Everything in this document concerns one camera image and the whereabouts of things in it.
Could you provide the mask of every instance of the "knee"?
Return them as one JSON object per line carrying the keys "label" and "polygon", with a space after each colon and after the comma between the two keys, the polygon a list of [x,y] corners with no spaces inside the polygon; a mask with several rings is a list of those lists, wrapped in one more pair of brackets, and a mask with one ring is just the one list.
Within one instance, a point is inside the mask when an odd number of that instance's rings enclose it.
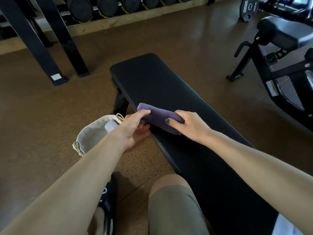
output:
{"label": "knee", "polygon": [[159,179],[157,179],[155,181],[155,183],[153,184],[153,186],[151,188],[149,198],[155,192],[157,192],[159,189],[161,189],[163,187],[176,186],[176,185],[184,186],[184,187],[186,187],[192,191],[190,185],[188,184],[188,182],[184,178],[182,178],[181,176],[179,176],[177,174],[168,174],[168,175],[164,175],[164,176],[160,177]]}

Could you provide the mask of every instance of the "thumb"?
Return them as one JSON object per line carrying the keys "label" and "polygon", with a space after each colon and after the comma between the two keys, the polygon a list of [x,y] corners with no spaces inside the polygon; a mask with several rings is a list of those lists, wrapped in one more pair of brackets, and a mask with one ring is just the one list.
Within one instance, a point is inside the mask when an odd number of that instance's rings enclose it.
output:
{"label": "thumb", "polygon": [[171,118],[167,118],[167,119],[165,120],[165,122],[166,122],[169,126],[173,127],[174,129],[177,129],[179,132],[182,132],[182,130],[183,130],[184,126],[185,126],[184,124],[181,124],[181,123],[179,123],[179,122],[177,122],[176,120],[171,119]]}

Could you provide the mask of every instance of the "flat weight bench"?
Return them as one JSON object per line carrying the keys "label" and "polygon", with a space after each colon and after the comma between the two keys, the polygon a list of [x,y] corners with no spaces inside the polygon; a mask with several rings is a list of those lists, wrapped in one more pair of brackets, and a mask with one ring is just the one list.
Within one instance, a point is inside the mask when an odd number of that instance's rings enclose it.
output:
{"label": "flat weight bench", "polygon": [[[275,16],[261,19],[257,24],[259,32],[253,43],[245,41],[238,47],[237,57],[244,46],[249,49],[235,71],[227,78],[235,81],[243,76],[242,71],[250,59],[256,66],[260,78],[272,101],[292,118],[313,131],[313,47],[304,55],[304,60],[289,67],[272,71],[271,66],[291,51],[306,46],[313,41],[313,28],[303,23],[284,20]],[[263,55],[260,45],[274,44],[280,49]],[[280,77],[289,76],[302,106],[292,102],[281,88]]]}
{"label": "flat weight bench", "polygon": [[[111,67],[117,88],[113,114],[126,114],[128,104],[140,102],[166,110],[198,115],[214,130],[252,147],[157,55],[146,54]],[[270,235],[278,215],[217,154],[185,136],[151,126],[152,137],[177,174],[190,184],[200,206],[217,233]]]}

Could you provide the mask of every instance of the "purple towel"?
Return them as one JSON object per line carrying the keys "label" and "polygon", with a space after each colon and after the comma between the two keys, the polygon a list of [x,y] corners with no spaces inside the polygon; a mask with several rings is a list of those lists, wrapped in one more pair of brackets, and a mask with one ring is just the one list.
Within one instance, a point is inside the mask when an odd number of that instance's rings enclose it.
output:
{"label": "purple towel", "polygon": [[174,129],[173,127],[169,126],[167,123],[165,123],[165,120],[167,118],[172,118],[180,123],[185,123],[184,119],[180,117],[178,114],[175,112],[169,111],[169,110],[163,110],[156,108],[154,106],[145,104],[145,103],[140,103],[137,107],[137,110],[151,110],[151,113],[148,114],[147,116],[143,117],[143,120],[146,121],[149,124],[153,124],[155,126],[160,127],[161,129],[172,133],[172,134],[178,134],[181,135],[181,133]]}

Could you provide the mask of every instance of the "black bench pad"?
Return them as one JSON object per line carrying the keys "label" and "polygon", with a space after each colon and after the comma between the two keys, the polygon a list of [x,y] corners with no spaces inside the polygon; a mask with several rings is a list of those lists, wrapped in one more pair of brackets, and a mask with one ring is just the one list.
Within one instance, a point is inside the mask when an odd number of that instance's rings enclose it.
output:
{"label": "black bench pad", "polygon": [[293,51],[307,45],[313,39],[313,28],[306,24],[268,16],[257,24],[260,35],[277,47]]}
{"label": "black bench pad", "polygon": [[[251,146],[157,55],[117,63],[111,67],[111,74],[133,107],[143,102],[171,111],[194,111],[212,129]],[[272,233],[278,212],[217,154],[185,136],[155,126],[151,126],[151,132],[168,162],[190,184],[217,235]]]}

